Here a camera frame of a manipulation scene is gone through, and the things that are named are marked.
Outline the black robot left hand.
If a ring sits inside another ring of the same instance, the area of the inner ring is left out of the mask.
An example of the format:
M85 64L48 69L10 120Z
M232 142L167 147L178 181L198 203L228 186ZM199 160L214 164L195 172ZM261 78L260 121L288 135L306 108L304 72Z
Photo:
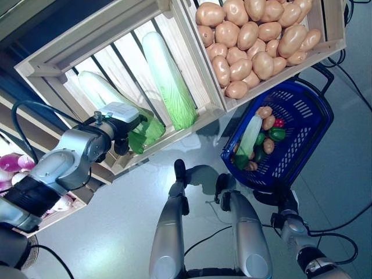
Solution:
M144 152L145 136L135 130L148 121L147 117L134 106L126 103L111 102L94 112L94 124L111 128L109 133L114 142L114 151L125 155L132 150L136 154Z

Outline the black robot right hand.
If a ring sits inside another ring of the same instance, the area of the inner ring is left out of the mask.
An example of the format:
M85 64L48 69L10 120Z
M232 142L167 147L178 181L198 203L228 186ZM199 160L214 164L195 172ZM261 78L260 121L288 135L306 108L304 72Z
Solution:
M288 214L299 214L298 202L290 189L273 193L254 191L253 196L262 204L275 206L277 208L277 213L283 216Z

